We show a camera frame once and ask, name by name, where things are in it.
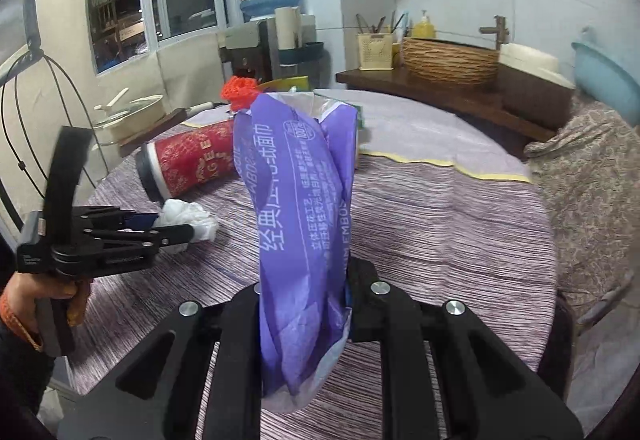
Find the blue basin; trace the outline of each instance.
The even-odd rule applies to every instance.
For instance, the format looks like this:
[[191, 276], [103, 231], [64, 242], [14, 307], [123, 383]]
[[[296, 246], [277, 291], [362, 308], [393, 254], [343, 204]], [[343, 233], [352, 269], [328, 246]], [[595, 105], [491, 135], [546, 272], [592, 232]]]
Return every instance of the blue basin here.
[[575, 49], [575, 83], [585, 93], [613, 108], [631, 126], [640, 125], [640, 85], [622, 65], [594, 41], [593, 29], [582, 33]]

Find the cable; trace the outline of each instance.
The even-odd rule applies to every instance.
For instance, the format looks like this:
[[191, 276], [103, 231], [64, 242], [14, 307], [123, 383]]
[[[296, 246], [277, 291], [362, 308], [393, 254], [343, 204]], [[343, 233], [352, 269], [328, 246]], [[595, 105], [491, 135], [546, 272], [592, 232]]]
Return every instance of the cable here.
[[11, 197], [9, 197], [9, 194], [6, 191], [1, 179], [0, 179], [0, 201], [6, 208], [6, 211], [9, 213], [9, 218], [11, 218], [15, 226], [18, 227], [18, 230], [21, 231], [22, 226], [24, 225], [24, 222], [22, 221], [22, 218], [20, 218], [18, 211], [15, 210], [14, 203], [11, 202]]
[[84, 115], [86, 115], [87, 121], [89, 121], [89, 127], [91, 128], [91, 131], [94, 133], [94, 139], [95, 139], [95, 142], [98, 145], [98, 151], [100, 151], [100, 156], [102, 157], [102, 162], [104, 163], [104, 168], [107, 171], [107, 175], [109, 175], [109, 173], [111, 173], [111, 172], [109, 170], [109, 166], [107, 165], [107, 159], [104, 157], [104, 152], [102, 151], [102, 147], [100, 146], [100, 142], [98, 141], [98, 135], [95, 133], [94, 125], [91, 124], [91, 117], [89, 116], [89, 110], [86, 109], [86, 105], [84, 104], [84, 101], [82, 101], [82, 97], [80, 96], [80, 93], [78, 92], [78, 89], [76, 88], [76, 85], [74, 84], [74, 82], [69, 77], [69, 74], [66, 73], [65, 69], [62, 68], [55, 59], [50, 58], [46, 54], [44, 55], [44, 59], [46, 59], [46, 61], [52, 62], [58, 68], [58, 70], [60, 70], [60, 72], [62, 72], [62, 74], [66, 77], [66, 80], [69, 81], [69, 84], [71, 85], [71, 88], [74, 89], [74, 92], [76, 93], [76, 97], [78, 98], [78, 101], [80, 101], [80, 104], [82, 105], [82, 110], [84, 110]]
[[38, 157], [36, 157], [36, 152], [33, 151], [33, 146], [31, 146], [31, 140], [27, 135], [27, 129], [24, 127], [24, 121], [22, 120], [22, 112], [20, 112], [20, 103], [18, 102], [18, 76], [16, 76], [14, 79], [14, 99], [15, 99], [15, 109], [18, 112], [18, 120], [20, 121], [20, 127], [22, 128], [22, 134], [24, 135], [24, 140], [27, 141], [27, 146], [29, 147], [29, 151], [31, 152], [31, 157], [33, 157], [33, 160], [35, 160], [36, 166], [42, 173], [44, 180], [48, 181], [49, 178], [47, 178], [47, 174], [44, 172], [44, 169], [40, 165], [40, 161], [38, 160]]
[[[25, 56], [28, 55], [29, 52], [25, 52], [23, 55], [21, 55], [18, 59], [16, 59], [13, 64], [11, 65], [11, 67], [9, 67], [9, 72], [7, 72], [7, 77], [11, 76], [11, 71], [14, 69], [14, 67], [18, 64], [18, 62], [23, 59]], [[18, 156], [18, 152], [15, 151], [14, 145], [11, 142], [11, 139], [9, 138], [9, 133], [6, 131], [6, 123], [4, 120], [4, 90], [6, 88], [6, 81], [4, 82], [4, 84], [2, 85], [2, 94], [0, 94], [0, 120], [2, 122], [2, 131], [4, 131], [4, 138], [6, 139], [7, 144], [9, 144], [9, 147], [11, 148], [11, 151], [14, 153], [14, 157], [15, 159], [18, 161], [18, 167], [20, 168], [20, 170], [22, 170], [24, 172], [24, 174], [27, 176], [27, 178], [29, 179], [29, 181], [31, 182], [31, 185], [35, 188], [35, 190], [38, 192], [38, 194], [40, 195], [41, 198], [44, 198], [44, 195], [42, 194], [42, 191], [40, 190], [40, 188], [37, 186], [37, 184], [34, 182], [33, 178], [31, 177], [30, 173], [27, 171], [27, 166], [25, 165], [24, 162], [22, 162], [22, 159], [20, 159], [20, 157]]]
[[[62, 95], [62, 89], [60, 88], [58, 76], [56, 76], [56, 72], [53, 70], [53, 67], [51, 66], [50, 62], [47, 59], [45, 59], [45, 61], [49, 66], [49, 70], [51, 71], [51, 75], [53, 76], [53, 81], [56, 83], [56, 88], [58, 89], [58, 96], [60, 97], [60, 102], [62, 103], [62, 109], [65, 110], [66, 120], [68, 121], [69, 126], [73, 127], [74, 124], [71, 122], [71, 116], [69, 115], [69, 110], [66, 108], [65, 98]], [[89, 182], [91, 183], [92, 187], [95, 189], [95, 183], [92, 180], [91, 176], [89, 175], [89, 172], [86, 170], [86, 167], [83, 166], [82, 171], [84, 171], [86, 178], [89, 179]]]

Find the plastic bag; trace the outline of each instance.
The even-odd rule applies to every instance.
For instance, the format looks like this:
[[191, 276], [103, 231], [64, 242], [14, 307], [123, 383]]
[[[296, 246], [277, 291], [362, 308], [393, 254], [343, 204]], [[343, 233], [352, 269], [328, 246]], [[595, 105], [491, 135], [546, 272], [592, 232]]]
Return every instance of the plastic bag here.
[[[197, 202], [188, 203], [183, 200], [169, 198], [164, 202], [162, 211], [160, 211], [158, 218], [154, 222], [154, 227], [181, 224], [189, 224], [193, 227], [191, 243], [203, 242], [204, 240], [212, 242], [216, 239], [216, 233], [218, 232], [218, 227], [220, 227], [218, 219]], [[164, 247], [163, 250], [169, 254], [181, 253], [187, 250], [187, 244], [179, 243]]]
[[306, 406], [346, 343], [355, 108], [319, 121], [261, 94], [234, 125], [234, 162], [257, 214], [263, 402]]

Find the bowl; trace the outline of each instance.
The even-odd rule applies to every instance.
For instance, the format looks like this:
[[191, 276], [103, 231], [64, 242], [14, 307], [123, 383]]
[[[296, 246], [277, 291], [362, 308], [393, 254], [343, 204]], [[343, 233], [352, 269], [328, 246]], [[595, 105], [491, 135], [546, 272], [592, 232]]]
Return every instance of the bowl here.
[[613, 108], [631, 126], [640, 125], [640, 85], [621, 64], [587, 41], [575, 49], [575, 83], [585, 93]]
[[166, 115], [162, 95], [140, 97], [94, 124], [95, 129], [111, 132], [113, 141], [123, 141], [146, 130]]

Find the striped tablecloth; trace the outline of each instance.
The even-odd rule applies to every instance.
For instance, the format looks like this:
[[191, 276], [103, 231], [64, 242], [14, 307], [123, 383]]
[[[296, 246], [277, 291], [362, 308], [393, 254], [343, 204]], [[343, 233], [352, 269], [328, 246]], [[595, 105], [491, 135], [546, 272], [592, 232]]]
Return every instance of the striped tablecloth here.
[[[161, 253], [149, 271], [94, 282], [69, 359], [80, 393], [182, 301], [212, 305], [258, 280], [255, 214], [242, 181], [210, 182], [186, 199], [220, 218], [216, 241], [192, 244], [180, 255]], [[111, 172], [90, 203], [158, 210], [142, 189], [134, 157]], [[534, 186], [361, 157], [352, 216], [352, 253], [372, 261], [383, 279], [428, 303], [462, 300], [537, 368], [554, 315], [556, 252]], [[290, 415], [262, 412], [262, 438], [378, 440], [381, 406], [378, 345], [348, 344], [309, 406]]]

